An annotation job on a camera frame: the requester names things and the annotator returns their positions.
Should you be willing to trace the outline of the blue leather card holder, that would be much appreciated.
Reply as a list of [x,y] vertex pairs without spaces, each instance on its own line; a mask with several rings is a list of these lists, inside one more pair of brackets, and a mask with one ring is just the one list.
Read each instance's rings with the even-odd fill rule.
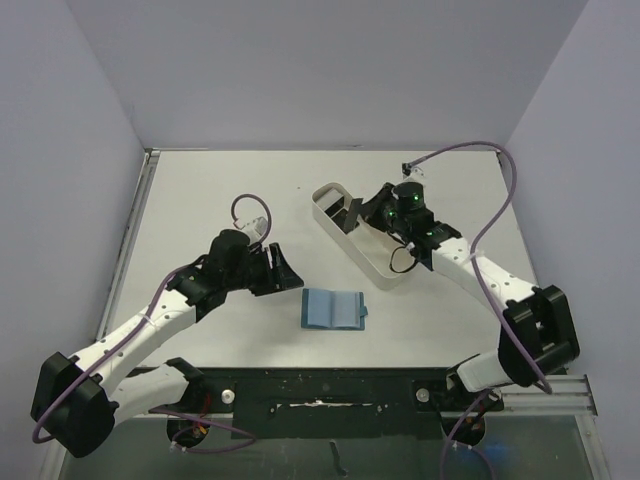
[[302,329],[363,331],[368,316],[361,291],[304,288],[301,300]]

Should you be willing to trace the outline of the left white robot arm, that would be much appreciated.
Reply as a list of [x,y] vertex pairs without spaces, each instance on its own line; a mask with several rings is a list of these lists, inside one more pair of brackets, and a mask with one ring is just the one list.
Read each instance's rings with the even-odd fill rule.
[[255,297],[303,287],[277,243],[263,246],[242,231],[225,229],[209,251],[169,272],[147,307],[96,343],[41,365],[30,415],[31,440],[55,440],[76,458],[95,451],[126,417],[114,399],[140,362],[167,340],[197,324],[227,296]]

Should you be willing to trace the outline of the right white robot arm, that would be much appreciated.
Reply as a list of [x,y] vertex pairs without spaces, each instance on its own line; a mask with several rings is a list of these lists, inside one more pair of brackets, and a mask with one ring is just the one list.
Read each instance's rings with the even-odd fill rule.
[[495,349],[462,361],[445,384],[452,406],[469,408],[482,390],[504,385],[538,385],[547,390],[547,375],[579,356],[565,293],[555,285],[542,288],[522,280],[486,258],[427,208],[421,183],[384,184],[361,206],[360,216],[397,241],[415,265],[448,278],[497,316]]

